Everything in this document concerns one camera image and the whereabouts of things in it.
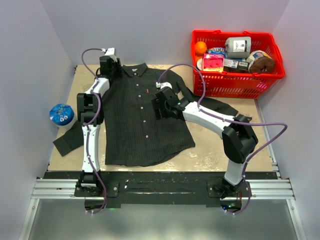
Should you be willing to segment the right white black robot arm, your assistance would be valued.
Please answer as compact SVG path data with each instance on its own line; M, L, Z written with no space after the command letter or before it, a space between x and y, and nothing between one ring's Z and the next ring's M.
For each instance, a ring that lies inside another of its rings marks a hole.
M221 182L213 189L222 198L235 196L244 182L248 159L258 144L258 138L247 117L241 114L236 117L221 114L185 97L179 99L168 84L157 87L152 107L158 120L174 118L194 123L222 139L224 154L228 158L227 170Z

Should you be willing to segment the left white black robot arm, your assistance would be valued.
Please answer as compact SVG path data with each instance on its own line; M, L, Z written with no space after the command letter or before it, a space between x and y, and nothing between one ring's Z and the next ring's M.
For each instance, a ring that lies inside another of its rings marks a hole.
M77 116L83 136L83 164L77 187L92 196L107 195L99 163L99 134L104 121L102 97L110 89L110 81L121 75L120 59L115 53L100 57L100 75L84 93L76 97Z

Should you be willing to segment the black pinstriped button shirt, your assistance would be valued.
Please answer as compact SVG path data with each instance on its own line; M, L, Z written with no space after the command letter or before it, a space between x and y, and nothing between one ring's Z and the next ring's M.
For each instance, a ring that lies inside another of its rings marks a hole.
M156 120L151 100L164 65L131 67L103 99L105 122L98 142L103 171L223 171L221 138L191 122Z

